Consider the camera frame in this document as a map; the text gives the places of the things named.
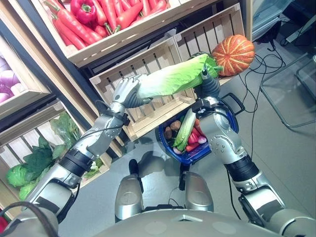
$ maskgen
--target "pumpkin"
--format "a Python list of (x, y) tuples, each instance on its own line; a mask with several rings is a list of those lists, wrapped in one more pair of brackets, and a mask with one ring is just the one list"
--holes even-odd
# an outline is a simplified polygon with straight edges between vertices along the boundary
[(254, 45), (245, 36), (235, 35), (225, 38), (212, 51), (212, 57), (223, 70), (222, 76), (234, 76), (249, 68), (255, 57)]

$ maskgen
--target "gray floor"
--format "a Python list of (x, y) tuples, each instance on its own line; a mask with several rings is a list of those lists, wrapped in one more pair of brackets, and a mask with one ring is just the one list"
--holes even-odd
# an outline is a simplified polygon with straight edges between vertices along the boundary
[[(265, 56), (270, 52), (267, 44), (256, 45), (256, 53)], [(276, 45), (286, 63), (290, 63), (302, 53), (296, 48), (283, 48)], [(274, 58), (266, 60), (269, 65), (278, 66), (280, 62)], [(272, 78), (267, 83), (268, 93), (277, 102), (284, 116), (291, 122), (315, 118), (315, 102), (302, 89), (293, 72), (305, 61), (285, 74)], [(251, 91), (258, 91), (261, 75), (250, 73), (247, 78)], [(221, 88), (221, 94), (233, 92), (243, 98), (245, 88), (238, 77)], [(253, 160), (262, 169), (290, 208), (316, 216), (316, 137), (315, 124), (307, 125), (291, 131), (280, 121), (266, 98), (260, 93), (259, 108), (255, 115), (253, 128)], [(251, 96), (245, 100), (248, 110), (253, 110), (254, 101)], [(243, 112), (237, 116), (240, 136), (244, 146), (251, 147), (252, 114)], [(67, 218), (60, 225), (60, 236), (93, 236), (114, 224), (114, 203), (120, 180), (128, 174), (128, 162), (135, 158), (140, 165), (144, 184), (144, 206), (167, 203), (169, 196), (183, 204), (184, 195), (178, 189), (179, 163), (168, 157), (157, 143), (154, 131), (146, 134), (135, 144), (129, 144), (129, 153), (118, 159), (110, 171), (90, 183), (80, 191), (78, 200), (69, 211)], [(223, 165), (210, 154), (191, 168), (201, 174), (212, 193), (215, 212), (235, 217), (230, 204), (229, 186), (226, 170)], [(241, 218), (247, 221), (233, 189), (235, 206)]]

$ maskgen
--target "metal chair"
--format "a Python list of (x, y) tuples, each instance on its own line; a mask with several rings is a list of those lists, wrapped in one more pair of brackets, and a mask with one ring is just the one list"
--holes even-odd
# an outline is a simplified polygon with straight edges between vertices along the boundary
[[(273, 100), (271, 99), (271, 97), (268, 95), (267, 91), (264, 89), (264, 83), (267, 82), (268, 80), (270, 80), (271, 78), (273, 78), (275, 75), (279, 74), (280, 72), (286, 70), (288, 67), (292, 66), (293, 64), (297, 63), (298, 61), (302, 60), (304, 57), (306, 57), (308, 54), (305, 53), (303, 54), (301, 57), (299, 57), (298, 59), (294, 60), (293, 62), (291, 62), (290, 64), (288, 64), (286, 67), (278, 70), (277, 72), (273, 73), (271, 76), (267, 77), (266, 79), (263, 79), (261, 84), (260, 84), (260, 90), (261, 92), (264, 94), (264, 96), (266, 97), (266, 99), (268, 100), (268, 102), (271, 104), (271, 106), (273, 107), (273, 109), (275, 110), (276, 114), (279, 116), (279, 118), (281, 119), (282, 123), (287, 127), (287, 128), (298, 128), (301, 126), (305, 126), (311, 123), (314, 123), (316, 121), (316, 119), (314, 120), (310, 120), (307, 122), (303, 122), (300, 124), (289, 124), (286, 119), (284, 118), (284, 116), (282, 115), (281, 111), (278, 109), (278, 107), (276, 106), (276, 104), (273, 102)], [(310, 63), (315, 63), (316, 64), (316, 56), (314, 55), (313, 58), (311, 59), (311, 61), (307, 64), (305, 64), (304, 66), (300, 67), (295, 74), (295, 77), (300, 81), (300, 83), (304, 86), (304, 88), (311, 94), (311, 96), (316, 100), (314, 94), (311, 92), (310, 88), (306, 85), (306, 83), (302, 80), (299, 72), (300, 70), (302, 70), (304, 67), (306, 67), (308, 64)]]

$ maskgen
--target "blue basket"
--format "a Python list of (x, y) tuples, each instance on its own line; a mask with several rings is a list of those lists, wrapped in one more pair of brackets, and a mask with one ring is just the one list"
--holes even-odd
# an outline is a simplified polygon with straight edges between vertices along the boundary
[[(196, 147), (194, 150), (190, 152), (185, 152), (182, 155), (178, 155), (178, 154), (175, 154), (175, 152), (173, 151), (173, 148), (168, 145), (167, 140), (164, 137), (165, 128), (170, 126), (172, 122), (179, 120), (181, 116), (185, 116), (186, 113), (187, 113), (187, 110), (181, 111), (180, 113), (173, 116), (166, 122), (162, 123), (161, 125), (159, 125), (158, 131), (159, 131), (159, 138), (162, 141), (162, 144), (166, 148), (167, 152), (176, 160), (180, 161), (181, 163), (185, 165), (189, 165), (189, 164), (195, 163), (199, 159), (202, 159), (204, 156), (206, 156), (207, 154), (211, 152), (211, 148), (209, 146), (208, 141), (205, 142), (204, 144), (199, 145), (198, 147)], [(227, 117), (230, 119), (230, 124), (231, 124), (232, 129), (235, 132), (237, 132), (238, 125), (236, 124), (235, 119), (233, 119), (233, 116), (234, 115), (230, 112), (227, 114)]]

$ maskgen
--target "bell pepper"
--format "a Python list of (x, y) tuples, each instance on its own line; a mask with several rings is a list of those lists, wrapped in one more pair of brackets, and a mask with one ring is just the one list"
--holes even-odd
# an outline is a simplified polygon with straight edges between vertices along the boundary
[(83, 24), (92, 22), (97, 17), (97, 9), (92, 0), (72, 0), (70, 10), (77, 20)]

